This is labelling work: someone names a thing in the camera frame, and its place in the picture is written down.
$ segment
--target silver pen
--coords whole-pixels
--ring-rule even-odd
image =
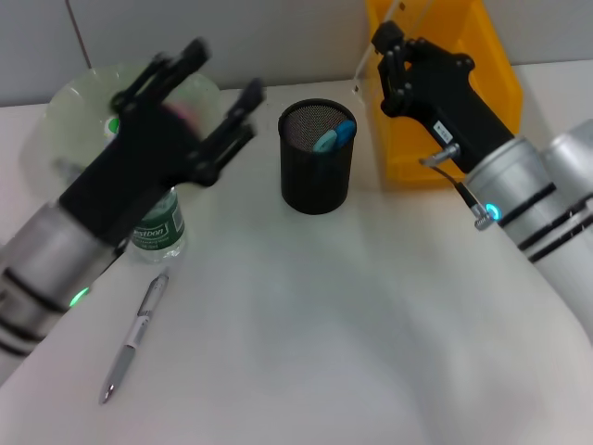
[[[140,342],[142,341],[148,323],[152,318],[153,312],[157,307],[160,298],[165,293],[168,282],[169,269],[165,269],[150,283],[146,295],[142,300],[142,304],[140,305],[140,309],[136,314],[136,319],[133,322],[132,328],[130,328],[130,332],[121,346],[120,352],[118,353],[115,362],[113,362],[111,370],[105,380],[105,384],[101,389],[101,395],[99,396],[100,404],[106,403],[111,396],[113,396],[113,393],[120,387],[121,381],[126,375],[130,363],[132,363],[136,349],[140,346]]]

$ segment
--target white tabletop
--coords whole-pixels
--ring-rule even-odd
[[[569,110],[542,93],[557,79],[519,74],[525,131],[557,131]],[[582,101],[569,124],[588,117],[588,78],[565,87]],[[347,201],[315,217],[279,186],[277,118],[308,97],[359,123]],[[43,111],[0,109],[0,238],[57,193],[25,176]],[[182,188],[191,245],[120,392],[99,406],[158,271],[127,256],[0,388],[0,443],[590,445],[587,338],[498,228],[474,231],[450,191],[380,193],[348,82],[269,88],[256,114],[220,182]]]

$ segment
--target orange plastic bin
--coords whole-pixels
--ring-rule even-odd
[[[370,37],[384,19],[391,0],[366,0]],[[409,38],[423,37],[452,53],[466,53],[475,61],[470,84],[498,118],[517,134],[523,92],[502,49],[481,0],[403,0],[392,18]],[[397,188],[449,186],[442,176],[420,165],[441,148],[420,123],[409,118],[387,118],[380,109],[383,96],[377,71],[380,56],[372,54],[365,68],[364,99],[384,185]],[[442,169],[456,179],[463,173],[448,160]]]

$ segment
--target teal led light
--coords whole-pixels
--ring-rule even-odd
[[[492,215],[492,219],[494,221],[498,221],[500,219],[500,210],[494,204],[486,204],[486,211]]]
[[[90,287],[85,287],[83,290],[81,290],[78,294],[76,294],[76,296],[72,299],[72,301],[70,302],[70,307],[74,306],[76,303],[78,303],[78,300],[81,299],[81,297],[84,297],[86,294],[89,293],[89,290],[91,288]]]

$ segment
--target bottle label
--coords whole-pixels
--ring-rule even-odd
[[[132,242],[143,250],[162,250],[175,244],[185,230],[177,197],[170,207],[158,215],[148,213],[133,229]]]

